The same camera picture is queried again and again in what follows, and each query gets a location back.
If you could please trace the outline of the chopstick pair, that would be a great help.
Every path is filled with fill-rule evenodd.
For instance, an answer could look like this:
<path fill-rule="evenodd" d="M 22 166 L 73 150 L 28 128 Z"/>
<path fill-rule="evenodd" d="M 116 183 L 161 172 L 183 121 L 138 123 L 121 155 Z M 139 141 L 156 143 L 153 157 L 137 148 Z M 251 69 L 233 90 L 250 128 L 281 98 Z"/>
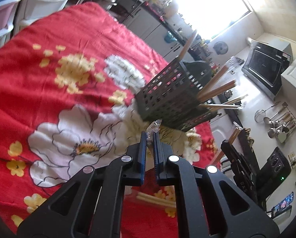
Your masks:
<path fill-rule="evenodd" d="M 148 202 L 151 204 L 155 204 L 155 205 L 159 205 L 159 206 L 164 206 L 164 207 L 171 207 L 171 208 L 176 208 L 176 203 L 166 200 L 166 199 L 162 199 L 162 198 L 158 198 L 155 196 L 151 196 L 142 192 L 138 192 L 138 194 L 136 195 L 136 199 L 144 201 L 144 202 Z"/>
<path fill-rule="evenodd" d="M 235 139 L 238 137 L 238 135 L 240 134 L 240 132 L 243 130 L 243 128 L 237 124 L 235 121 L 233 122 L 233 132 L 230 136 L 230 138 L 228 139 L 228 144 L 232 145 L 233 142 L 235 141 Z M 214 158 L 211 160 L 210 165 L 217 165 L 218 162 L 222 159 L 222 157 L 224 156 L 224 152 L 221 150 L 220 152 L 216 153 Z"/>

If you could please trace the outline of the clear chopsticks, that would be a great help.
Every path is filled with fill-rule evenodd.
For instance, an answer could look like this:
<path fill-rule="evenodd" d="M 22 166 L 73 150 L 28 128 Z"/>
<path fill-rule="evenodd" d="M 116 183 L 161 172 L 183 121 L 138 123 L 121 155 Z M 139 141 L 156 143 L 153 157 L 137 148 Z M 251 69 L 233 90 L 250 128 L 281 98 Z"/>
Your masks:
<path fill-rule="evenodd" d="M 162 120 L 158 119 L 150 123 L 150 125 L 146 129 L 147 135 L 147 144 L 150 145 L 153 142 L 153 133 L 158 132 L 160 130 Z"/>

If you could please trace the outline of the bright kitchen window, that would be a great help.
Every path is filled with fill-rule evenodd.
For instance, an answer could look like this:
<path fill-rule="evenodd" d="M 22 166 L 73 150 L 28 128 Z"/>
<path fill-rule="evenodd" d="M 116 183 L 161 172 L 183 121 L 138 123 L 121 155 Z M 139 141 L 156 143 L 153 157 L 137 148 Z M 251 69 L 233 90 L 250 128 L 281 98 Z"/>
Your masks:
<path fill-rule="evenodd" d="M 251 10 L 244 0 L 175 0 L 184 22 L 212 40 Z"/>

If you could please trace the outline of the white lower kitchen cabinets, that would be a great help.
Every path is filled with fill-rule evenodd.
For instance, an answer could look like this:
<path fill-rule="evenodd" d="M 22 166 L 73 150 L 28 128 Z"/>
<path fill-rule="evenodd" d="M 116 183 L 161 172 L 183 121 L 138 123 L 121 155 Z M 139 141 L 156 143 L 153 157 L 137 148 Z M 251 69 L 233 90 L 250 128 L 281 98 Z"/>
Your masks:
<path fill-rule="evenodd" d="M 171 62 L 183 49 L 183 45 L 177 42 L 166 43 L 164 37 L 169 31 L 162 20 L 157 19 L 144 7 L 138 7 L 123 24 L 135 35 L 159 53 L 167 62 Z"/>

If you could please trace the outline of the hanging metal ladle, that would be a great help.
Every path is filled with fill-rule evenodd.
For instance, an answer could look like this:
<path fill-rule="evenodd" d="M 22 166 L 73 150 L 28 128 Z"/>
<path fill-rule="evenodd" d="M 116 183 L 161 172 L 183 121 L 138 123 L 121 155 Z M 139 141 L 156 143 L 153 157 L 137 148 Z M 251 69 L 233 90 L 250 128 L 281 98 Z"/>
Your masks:
<path fill-rule="evenodd" d="M 275 115 L 272 117 L 264 117 L 263 122 L 266 125 L 273 126 L 274 122 L 281 119 L 285 115 L 286 107 L 282 107 Z"/>

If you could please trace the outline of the metal strainer ladle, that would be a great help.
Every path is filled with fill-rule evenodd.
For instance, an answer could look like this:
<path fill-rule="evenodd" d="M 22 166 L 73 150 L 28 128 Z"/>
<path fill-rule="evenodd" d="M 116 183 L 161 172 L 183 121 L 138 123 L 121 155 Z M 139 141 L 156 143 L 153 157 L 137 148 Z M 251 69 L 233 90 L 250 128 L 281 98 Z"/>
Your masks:
<path fill-rule="evenodd" d="M 276 107 L 280 102 L 276 102 L 273 105 L 271 105 L 269 108 L 265 109 L 265 110 L 257 110 L 255 112 L 255 116 L 254 116 L 254 120 L 256 123 L 262 123 L 264 121 L 264 118 L 266 117 L 266 112 L 273 108 Z"/>

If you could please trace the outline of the black perforated utensil basket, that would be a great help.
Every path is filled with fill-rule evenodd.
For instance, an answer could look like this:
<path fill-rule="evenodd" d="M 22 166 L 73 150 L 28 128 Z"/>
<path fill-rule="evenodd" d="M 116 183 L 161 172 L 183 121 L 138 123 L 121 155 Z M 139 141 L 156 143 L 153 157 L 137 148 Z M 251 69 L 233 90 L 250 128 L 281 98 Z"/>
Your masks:
<path fill-rule="evenodd" d="M 186 132 L 215 118 L 217 112 L 199 107 L 199 91 L 211 80 L 204 61 L 174 59 L 136 95 L 137 112 L 143 121 L 162 120 L 162 125 Z"/>

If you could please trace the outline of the black range hood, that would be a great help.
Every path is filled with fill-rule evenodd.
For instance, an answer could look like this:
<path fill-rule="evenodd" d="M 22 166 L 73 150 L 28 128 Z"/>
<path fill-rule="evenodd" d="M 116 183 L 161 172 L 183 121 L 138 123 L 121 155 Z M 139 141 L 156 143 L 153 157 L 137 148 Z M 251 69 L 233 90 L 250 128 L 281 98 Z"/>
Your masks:
<path fill-rule="evenodd" d="M 250 51 L 242 72 L 271 100 L 275 100 L 281 87 L 281 74 L 292 63 L 291 44 L 273 39 L 268 44 L 250 41 Z"/>

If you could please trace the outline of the red floral blanket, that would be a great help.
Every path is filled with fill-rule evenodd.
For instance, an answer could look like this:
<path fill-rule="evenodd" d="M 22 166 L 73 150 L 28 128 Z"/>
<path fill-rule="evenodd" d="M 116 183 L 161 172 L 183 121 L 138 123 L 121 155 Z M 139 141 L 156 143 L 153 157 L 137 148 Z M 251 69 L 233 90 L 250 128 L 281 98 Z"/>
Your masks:
<path fill-rule="evenodd" d="M 99 4 L 36 21 L 0 48 L 0 237 L 87 165 L 100 168 L 150 125 L 135 95 L 169 64 Z M 209 121 L 160 141 L 200 168 L 216 147 Z"/>

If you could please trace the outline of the upright wrapped chopsticks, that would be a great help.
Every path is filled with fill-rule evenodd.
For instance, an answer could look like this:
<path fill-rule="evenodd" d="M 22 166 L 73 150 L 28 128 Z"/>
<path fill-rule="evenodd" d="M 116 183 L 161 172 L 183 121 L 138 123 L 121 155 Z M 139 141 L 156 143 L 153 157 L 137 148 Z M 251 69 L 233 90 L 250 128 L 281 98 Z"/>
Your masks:
<path fill-rule="evenodd" d="M 197 36 L 197 30 L 193 31 L 192 35 L 190 36 L 190 38 L 187 40 L 187 42 L 185 43 L 182 51 L 180 52 L 180 54 L 178 55 L 178 60 L 182 61 L 184 55 L 187 53 L 188 49 L 190 48 L 191 44 L 193 43 L 195 37 Z"/>

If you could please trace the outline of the teal hanging basket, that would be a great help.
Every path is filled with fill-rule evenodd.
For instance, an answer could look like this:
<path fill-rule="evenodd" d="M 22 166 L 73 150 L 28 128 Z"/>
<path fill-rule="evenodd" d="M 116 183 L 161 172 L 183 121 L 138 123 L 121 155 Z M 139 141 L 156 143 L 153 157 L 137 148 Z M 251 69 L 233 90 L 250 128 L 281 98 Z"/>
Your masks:
<path fill-rule="evenodd" d="M 175 38 L 175 36 L 173 36 L 173 34 L 171 32 L 167 32 L 167 34 L 164 37 L 164 41 L 168 44 L 173 43 L 173 42 L 177 42 L 177 38 Z"/>

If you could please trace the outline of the round wall fan vent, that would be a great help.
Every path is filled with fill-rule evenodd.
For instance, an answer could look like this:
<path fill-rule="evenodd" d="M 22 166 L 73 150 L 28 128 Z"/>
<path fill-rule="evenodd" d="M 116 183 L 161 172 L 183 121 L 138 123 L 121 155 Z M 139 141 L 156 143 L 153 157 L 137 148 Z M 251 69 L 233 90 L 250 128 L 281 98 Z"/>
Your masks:
<path fill-rule="evenodd" d="M 213 49 L 217 55 L 224 55 L 228 52 L 229 47 L 226 42 L 218 41 L 214 44 Z"/>

